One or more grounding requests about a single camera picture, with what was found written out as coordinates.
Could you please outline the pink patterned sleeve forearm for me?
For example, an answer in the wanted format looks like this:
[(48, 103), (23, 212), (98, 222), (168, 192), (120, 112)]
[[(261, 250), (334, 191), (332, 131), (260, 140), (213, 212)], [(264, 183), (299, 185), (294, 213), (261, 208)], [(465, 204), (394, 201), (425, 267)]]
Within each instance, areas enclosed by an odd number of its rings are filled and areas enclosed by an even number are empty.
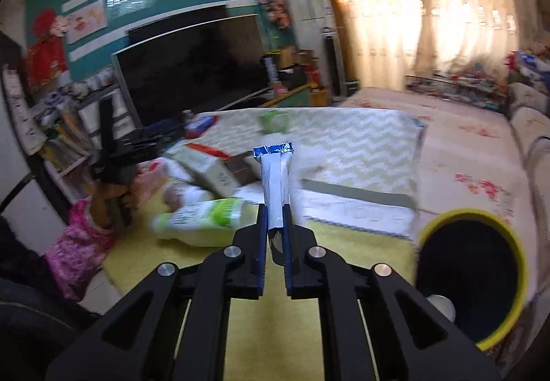
[(115, 243), (115, 230), (98, 226), (90, 212), (91, 197), (77, 201), (69, 225), (44, 257), (62, 295), (80, 302)]

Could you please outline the person left hand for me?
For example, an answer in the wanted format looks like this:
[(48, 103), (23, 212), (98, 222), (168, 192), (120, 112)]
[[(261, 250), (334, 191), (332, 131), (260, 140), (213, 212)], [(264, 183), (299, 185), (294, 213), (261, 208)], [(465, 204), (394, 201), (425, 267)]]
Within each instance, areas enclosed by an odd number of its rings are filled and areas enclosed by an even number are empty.
[(89, 201), (89, 214), (96, 226), (104, 230), (114, 227), (114, 219), (111, 214), (111, 204), (119, 198), (127, 197), (129, 188), (127, 185), (105, 185), (98, 183)]

